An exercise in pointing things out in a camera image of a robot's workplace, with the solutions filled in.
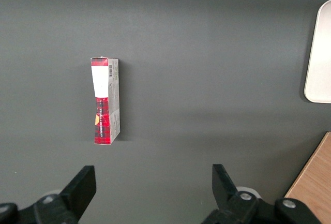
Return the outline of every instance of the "cardboard box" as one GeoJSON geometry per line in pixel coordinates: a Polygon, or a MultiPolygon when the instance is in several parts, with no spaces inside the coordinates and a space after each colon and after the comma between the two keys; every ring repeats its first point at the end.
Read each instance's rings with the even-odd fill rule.
{"type": "Polygon", "coordinates": [[[121,130],[118,59],[93,57],[91,67],[97,103],[94,143],[110,145],[121,130]]]}

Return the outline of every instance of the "wooden surface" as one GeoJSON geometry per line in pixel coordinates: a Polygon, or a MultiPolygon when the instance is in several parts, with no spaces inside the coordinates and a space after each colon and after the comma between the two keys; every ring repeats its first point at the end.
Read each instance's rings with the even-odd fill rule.
{"type": "Polygon", "coordinates": [[[331,223],[331,132],[326,133],[285,197],[304,202],[322,223],[331,223]]]}

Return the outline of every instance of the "white tray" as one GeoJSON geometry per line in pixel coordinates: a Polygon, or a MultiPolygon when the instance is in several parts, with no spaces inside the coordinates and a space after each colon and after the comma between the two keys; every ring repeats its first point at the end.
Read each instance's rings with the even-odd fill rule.
{"type": "Polygon", "coordinates": [[[317,14],[305,96],[312,102],[331,103],[331,0],[317,14]]]}

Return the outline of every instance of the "metal screw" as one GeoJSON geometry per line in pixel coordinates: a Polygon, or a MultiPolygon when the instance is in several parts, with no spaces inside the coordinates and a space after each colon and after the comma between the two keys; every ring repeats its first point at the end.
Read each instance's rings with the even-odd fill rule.
{"type": "Polygon", "coordinates": [[[286,207],[289,207],[289,208],[295,208],[295,203],[290,201],[290,200],[284,200],[283,201],[283,205],[286,206],[286,207]]]}
{"type": "Polygon", "coordinates": [[[4,213],[5,211],[7,211],[9,209],[9,206],[6,205],[6,206],[3,206],[3,207],[0,207],[0,214],[4,213]]]}
{"type": "Polygon", "coordinates": [[[74,223],[73,219],[69,217],[65,219],[61,224],[73,224],[73,223],[74,223]]]}
{"type": "Polygon", "coordinates": [[[50,203],[54,200],[54,197],[53,196],[46,196],[44,199],[43,199],[43,204],[47,204],[47,203],[50,203]]]}
{"type": "Polygon", "coordinates": [[[240,197],[245,201],[249,201],[250,199],[252,199],[252,196],[247,193],[241,193],[240,197]]]}

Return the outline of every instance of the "dark gray table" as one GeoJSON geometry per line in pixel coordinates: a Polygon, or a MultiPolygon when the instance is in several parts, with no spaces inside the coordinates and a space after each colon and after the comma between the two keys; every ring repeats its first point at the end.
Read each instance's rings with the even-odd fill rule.
{"type": "Polygon", "coordinates": [[[327,0],[1,0],[0,202],[95,165],[84,223],[200,223],[213,163],[268,202],[331,128],[304,81],[327,0]],[[93,145],[89,58],[120,63],[122,132],[93,145]]]}

